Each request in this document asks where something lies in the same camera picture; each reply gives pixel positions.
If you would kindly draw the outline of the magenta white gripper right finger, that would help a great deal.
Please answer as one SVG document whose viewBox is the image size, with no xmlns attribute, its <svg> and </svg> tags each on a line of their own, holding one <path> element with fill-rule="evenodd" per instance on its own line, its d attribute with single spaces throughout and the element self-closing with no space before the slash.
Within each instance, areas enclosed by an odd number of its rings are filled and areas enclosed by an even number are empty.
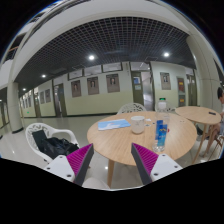
<svg viewBox="0 0 224 224">
<path fill-rule="evenodd" d="M 131 145 L 131 153 L 144 185 L 150 184 L 182 169 L 182 167 L 167 154 L 158 155 L 136 143 Z"/>
</svg>

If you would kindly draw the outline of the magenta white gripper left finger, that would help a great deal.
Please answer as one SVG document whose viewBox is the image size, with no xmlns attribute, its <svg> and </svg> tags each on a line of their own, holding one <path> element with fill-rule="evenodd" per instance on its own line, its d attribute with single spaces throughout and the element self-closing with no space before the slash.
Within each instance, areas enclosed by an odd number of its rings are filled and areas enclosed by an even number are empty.
<svg viewBox="0 0 224 224">
<path fill-rule="evenodd" d="M 57 156 L 44 170 L 81 186 L 93 154 L 93 145 L 89 144 L 72 152 L 68 156 Z"/>
</svg>

